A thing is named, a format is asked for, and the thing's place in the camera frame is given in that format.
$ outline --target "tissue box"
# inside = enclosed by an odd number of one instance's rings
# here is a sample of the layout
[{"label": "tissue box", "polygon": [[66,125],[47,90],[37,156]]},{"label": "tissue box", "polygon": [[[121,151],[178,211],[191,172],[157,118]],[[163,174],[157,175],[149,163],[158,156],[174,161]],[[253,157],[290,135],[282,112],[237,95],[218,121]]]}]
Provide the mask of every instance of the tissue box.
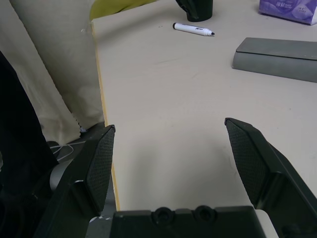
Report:
[{"label": "tissue box", "polygon": [[259,13],[314,25],[317,0],[260,0]]}]

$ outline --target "black cloth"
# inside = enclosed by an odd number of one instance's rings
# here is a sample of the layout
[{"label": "black cloth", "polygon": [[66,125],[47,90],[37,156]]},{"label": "black cloth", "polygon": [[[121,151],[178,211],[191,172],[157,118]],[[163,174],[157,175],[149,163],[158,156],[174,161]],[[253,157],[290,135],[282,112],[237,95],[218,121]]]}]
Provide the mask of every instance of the black cloth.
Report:
[{"label": "black cloth", "polygon": [[0,151],[2,192],[13,196],[29,192],[58,164],[16,72],[1,52]]}]

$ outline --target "beige table surface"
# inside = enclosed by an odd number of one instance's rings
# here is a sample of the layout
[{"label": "beige table surface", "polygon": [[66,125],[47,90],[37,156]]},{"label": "beige table surface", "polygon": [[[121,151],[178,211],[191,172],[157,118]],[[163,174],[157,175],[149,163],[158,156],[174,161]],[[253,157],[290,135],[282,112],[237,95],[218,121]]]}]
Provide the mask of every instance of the beige table surface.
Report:
[{"label": "beige table surface", "polygon": [[204,37],[173,0],[95,19],[120,210],[250,205],[224,126],[258,128],[317,195],[317,84],[234,70],[246,37],[313,41],[317,28],[257,13],[258,1],[215,0]]}]

